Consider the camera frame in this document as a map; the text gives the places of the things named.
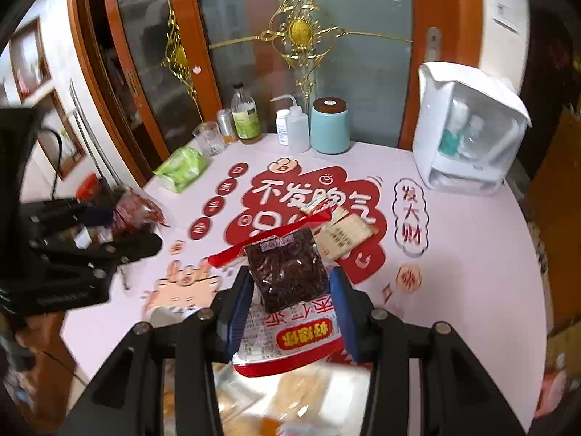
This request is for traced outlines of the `person left hand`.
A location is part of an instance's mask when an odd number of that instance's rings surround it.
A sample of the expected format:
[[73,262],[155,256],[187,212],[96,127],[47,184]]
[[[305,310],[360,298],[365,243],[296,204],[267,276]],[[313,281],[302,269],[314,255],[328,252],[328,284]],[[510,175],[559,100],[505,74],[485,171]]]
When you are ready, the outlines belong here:
[[34,353],[57,356],[63,347],[60,330],[65,313],[49,313],[26,319],[25,328],[16,333],[17,342]]

